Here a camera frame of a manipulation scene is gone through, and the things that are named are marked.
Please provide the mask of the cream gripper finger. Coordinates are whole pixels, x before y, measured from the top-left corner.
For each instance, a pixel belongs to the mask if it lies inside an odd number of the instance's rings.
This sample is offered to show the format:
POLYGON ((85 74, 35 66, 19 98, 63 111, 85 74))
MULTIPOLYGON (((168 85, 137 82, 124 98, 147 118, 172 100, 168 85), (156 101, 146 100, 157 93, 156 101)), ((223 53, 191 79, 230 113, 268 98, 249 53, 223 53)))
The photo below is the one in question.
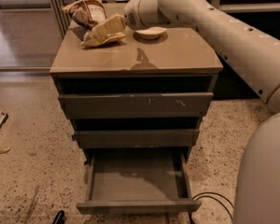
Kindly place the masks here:
POLYGON ((126 22, 120 14, 115 14, 100 22, 92 30, 92 34, 99 41, 121 39, 125 36, 126 22))

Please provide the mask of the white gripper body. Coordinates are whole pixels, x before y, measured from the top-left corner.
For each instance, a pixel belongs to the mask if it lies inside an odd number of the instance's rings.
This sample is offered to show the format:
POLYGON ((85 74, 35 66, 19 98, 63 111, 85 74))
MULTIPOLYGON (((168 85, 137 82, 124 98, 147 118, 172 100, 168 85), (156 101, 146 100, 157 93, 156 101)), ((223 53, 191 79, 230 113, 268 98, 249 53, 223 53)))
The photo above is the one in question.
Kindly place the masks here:
POLYGON ((142 23, 139 15, 141 0, 130 0, 124 8, 124 19, 132 30, 144 30, 146 26, 142 23))

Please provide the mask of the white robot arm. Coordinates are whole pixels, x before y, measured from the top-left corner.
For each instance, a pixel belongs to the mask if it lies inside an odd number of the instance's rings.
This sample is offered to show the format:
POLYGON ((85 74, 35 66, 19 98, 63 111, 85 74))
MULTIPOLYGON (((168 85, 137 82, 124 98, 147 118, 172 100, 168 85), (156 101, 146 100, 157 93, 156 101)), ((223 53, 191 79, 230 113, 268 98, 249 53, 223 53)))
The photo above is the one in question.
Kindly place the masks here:
POLYGON ((280 224, 280 40, 206 0, 130 0, 124 19, 135 31, 155 26, 195 30, 275 112, 245 147, 232 224, 280 224))

